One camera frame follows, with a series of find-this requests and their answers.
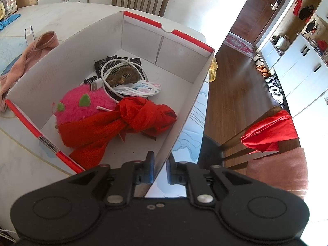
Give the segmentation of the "white patterned face mask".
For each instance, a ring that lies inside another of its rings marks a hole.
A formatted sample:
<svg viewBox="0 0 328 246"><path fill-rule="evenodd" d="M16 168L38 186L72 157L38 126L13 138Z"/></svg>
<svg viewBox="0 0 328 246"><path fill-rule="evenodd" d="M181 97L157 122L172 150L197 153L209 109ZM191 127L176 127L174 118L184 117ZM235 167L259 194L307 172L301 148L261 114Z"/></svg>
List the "white patterned face mask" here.
<svg viewBox="0 0 328 246"><path fill-rule="evenodd" d="M113 87L113 90L123 96L150 97L159 94L161 85L140 79L136 83L128 83Z"/></svg>

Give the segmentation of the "brown scrunchie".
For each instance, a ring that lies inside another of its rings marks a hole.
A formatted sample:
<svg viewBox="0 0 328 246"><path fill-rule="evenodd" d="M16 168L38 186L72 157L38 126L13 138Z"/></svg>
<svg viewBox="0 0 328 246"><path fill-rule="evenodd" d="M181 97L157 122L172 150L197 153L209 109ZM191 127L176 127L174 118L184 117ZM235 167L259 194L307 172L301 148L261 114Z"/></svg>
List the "brown scrunchie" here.
<svg viewBox="0 0 328 246"><path fill-rule="evenodd" d="M132 66L122 66L115 74L109 75L106 82L113 88L118 85L136 83L141 79L139 72Z"/></svg>

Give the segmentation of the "black polka dot pouch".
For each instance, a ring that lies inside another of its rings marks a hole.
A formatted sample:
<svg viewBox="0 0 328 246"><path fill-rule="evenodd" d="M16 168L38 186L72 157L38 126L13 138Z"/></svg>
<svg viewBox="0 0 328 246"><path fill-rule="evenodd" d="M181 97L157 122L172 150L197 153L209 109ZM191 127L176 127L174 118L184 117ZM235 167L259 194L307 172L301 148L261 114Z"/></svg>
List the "black polka dot pouch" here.
<svg viewBox="0 0 328 246"><path fill-rule="evenodd" d="M110 74L115 74L115 72L122 66L132 66L139 72L142 80L148 80L146 72L142 68L140 58L111 56L95 62L94 67L96 75L84 79L83 82L84 84L89 84L92 91L102 88L109 95L109 97L117 103L127 96L120 95L114 91L113 88L106 82L106 79Z"/></svg>

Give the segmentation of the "white cardboard box red rim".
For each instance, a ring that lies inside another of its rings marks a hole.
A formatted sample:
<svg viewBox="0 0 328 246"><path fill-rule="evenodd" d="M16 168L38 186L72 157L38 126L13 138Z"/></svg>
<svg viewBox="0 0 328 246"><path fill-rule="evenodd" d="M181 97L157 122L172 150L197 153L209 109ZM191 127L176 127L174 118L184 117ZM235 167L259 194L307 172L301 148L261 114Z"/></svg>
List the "white cardboard box red rim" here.
<svg viewBox="0 0 328 246"><path fill-rule="evenodd" d="M160 169L192 110L213 49L178 30L167 32L162 21L134 13L114 13L64 39L10 90L8 113L15 117L1 119L1 128L56 168L79 172L81 167L69 159L71 149L55 128L52 103L94 75L96 61L113 55L140 58L148 79L162 87L152 101L171 107L177 121L156 139L141 134L114 138L102 161L117 168L151 150Z"/></svg>

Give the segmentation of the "pink fabric garment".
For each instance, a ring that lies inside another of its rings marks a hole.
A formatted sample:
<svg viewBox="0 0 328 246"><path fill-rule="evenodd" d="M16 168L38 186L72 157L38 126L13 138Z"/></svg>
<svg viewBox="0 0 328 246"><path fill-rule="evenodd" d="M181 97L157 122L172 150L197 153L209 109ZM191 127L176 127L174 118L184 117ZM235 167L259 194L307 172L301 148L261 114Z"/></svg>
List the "pink fabric garment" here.
<svg viewBox="0 0 328 246"><path fill-rule="evenodd" d="M8 91L24 74L26 74L39 60L59 45L54 31L45 32L30 43L14 62L11 69L1 76L1 112L7 109L5 99Z"/></svg>

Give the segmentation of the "dark wooden chair right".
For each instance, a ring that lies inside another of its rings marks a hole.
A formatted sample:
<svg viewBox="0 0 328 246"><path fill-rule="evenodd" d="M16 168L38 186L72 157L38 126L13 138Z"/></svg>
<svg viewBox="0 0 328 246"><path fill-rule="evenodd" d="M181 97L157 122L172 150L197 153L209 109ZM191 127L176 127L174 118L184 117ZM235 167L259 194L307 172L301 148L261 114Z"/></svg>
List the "dark wooden chair right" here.
<svg viewBox="0 0 328 246"><path fill-rule="evenodd" d="M300 146L299 136L289 112L279 106L270 108L237 135L220 146L223 165L232 170L247 168L248 160L229 165L229 161L256 153L271 156Z"/></svg>

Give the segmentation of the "red knotted cloth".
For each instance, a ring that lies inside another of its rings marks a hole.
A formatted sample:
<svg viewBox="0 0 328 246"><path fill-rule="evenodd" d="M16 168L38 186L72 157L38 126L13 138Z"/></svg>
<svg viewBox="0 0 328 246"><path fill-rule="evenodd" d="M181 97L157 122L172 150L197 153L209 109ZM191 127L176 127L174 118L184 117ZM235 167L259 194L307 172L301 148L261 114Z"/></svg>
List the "red knotted cloth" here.
<svg viewBox="0 0 328 246"><path fill-rule="evenodd" d="M127 97L114 110L94 114L82 120L57 125L63 144L73 148L69 155L84 169L97 166L110 140L127 133L142 132L156 137L177 120L175 111L142 97Z"/></svg>

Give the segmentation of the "red cloth on chair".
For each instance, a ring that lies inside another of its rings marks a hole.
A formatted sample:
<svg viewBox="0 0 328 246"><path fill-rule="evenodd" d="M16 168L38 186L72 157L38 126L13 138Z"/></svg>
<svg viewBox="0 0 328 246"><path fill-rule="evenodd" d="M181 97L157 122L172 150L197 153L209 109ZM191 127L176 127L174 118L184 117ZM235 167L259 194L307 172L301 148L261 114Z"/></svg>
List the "red cloth on chair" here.
<svg viewBox="0 0 328 246"><path fill-rule="evenodd" d="M248 128L241 143L258 152L272 152L279 151L279 142L291 139L298 139L298 134L292 117L281 110Z"/></svg>

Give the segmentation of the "pink towel on chair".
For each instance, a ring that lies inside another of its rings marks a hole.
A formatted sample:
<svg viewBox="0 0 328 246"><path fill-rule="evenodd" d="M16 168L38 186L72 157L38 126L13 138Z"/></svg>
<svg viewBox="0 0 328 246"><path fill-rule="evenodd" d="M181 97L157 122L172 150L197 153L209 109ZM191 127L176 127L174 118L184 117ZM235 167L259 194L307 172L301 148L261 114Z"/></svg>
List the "pink towel on chair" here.
<svg viewBox="0 0 328 246"><path fill-rule="evenodd" d="M297 147L288 152L250 160L246 175L304 199L309 184L307 168L304 149Z"/></svg>

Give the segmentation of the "pink fuzzy plush toy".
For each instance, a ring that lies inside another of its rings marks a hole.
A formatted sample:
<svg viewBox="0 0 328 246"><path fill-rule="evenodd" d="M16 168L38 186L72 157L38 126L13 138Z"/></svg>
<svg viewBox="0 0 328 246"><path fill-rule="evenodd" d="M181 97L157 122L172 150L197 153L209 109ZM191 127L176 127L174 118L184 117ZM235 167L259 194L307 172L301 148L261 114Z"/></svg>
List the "pink fuzzy plush toy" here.
<svg viewBox="0 0 328 246"><path fill-rule="evenodd" d="M85 124L79 124L78 128L69 131L68 124L75 124L95 114L114 110L116 105L117 103L102 88L92 91L89 84L68 91L59 100L54 112L63 144L72 148L77 137L86 130Z"/></svg>

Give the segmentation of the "yellow plastic bag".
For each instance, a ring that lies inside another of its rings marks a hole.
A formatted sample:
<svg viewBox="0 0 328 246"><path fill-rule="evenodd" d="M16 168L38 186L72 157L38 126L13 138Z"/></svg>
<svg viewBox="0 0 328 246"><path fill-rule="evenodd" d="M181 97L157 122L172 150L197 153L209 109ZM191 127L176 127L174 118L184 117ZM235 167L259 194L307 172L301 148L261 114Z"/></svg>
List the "yellow plastic bag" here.
<svg viewBox="0 0 328 246"><path fill-rule="evenodd" d="M217 72L217 60L215 57L212 58L209 70L208 70L208 81L214 82L216 80L216 72Z"/></svg>

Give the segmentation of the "black white floor mat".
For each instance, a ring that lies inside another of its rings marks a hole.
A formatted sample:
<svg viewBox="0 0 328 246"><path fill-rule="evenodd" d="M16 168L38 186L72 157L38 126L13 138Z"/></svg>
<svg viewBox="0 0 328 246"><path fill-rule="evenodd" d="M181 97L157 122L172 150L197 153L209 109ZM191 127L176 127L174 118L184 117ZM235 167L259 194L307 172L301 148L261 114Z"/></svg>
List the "black white floor mat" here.
<svg viewBox="0 0 328 246"><path fill-rule="evenodd" d="M290 113L287 99L278 77L275 74L271 74L265 78L265 82L271 97L279 104L282 109Z"/></svg>

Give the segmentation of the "red patterned doormat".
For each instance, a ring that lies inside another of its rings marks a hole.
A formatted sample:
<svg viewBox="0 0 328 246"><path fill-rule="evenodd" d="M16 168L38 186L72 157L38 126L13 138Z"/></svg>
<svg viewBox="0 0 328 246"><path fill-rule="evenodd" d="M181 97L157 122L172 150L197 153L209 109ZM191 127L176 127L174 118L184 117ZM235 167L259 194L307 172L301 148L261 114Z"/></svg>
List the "red patterned doormat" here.
<svg viewBox="0 0 328 246"><path fill-rule="evenodd" d="M256 54L254 46L244 40L243 38L235 35L234 33L229 32L224 40L224 45L246 55L249 58L253 58Z"/></svg>

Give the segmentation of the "white shoe cabinet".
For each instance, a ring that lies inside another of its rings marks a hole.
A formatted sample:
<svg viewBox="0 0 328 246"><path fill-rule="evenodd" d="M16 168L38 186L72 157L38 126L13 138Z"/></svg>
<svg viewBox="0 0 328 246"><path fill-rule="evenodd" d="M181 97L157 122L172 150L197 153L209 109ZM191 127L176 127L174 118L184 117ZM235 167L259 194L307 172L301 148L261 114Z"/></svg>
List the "white shoe cabinet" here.
<svg viewBox="0 0 328 246"><path fill-rule="evenodd" d="M272 96L297 116L327 91L327 0L291 0L261 54L281 88Z"/></svg>

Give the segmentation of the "brown wooden door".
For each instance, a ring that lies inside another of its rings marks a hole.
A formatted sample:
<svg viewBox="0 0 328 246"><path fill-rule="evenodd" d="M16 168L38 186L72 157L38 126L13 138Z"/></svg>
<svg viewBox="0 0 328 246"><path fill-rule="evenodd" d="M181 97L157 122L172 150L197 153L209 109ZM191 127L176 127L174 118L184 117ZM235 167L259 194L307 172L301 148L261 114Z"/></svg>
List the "brown wooden door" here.
<svg viewBox="0 0 328 246"><path fill-rule="evenodd" d="M255 44L267 30L285 0L247 0L230 32Z"/></svg>

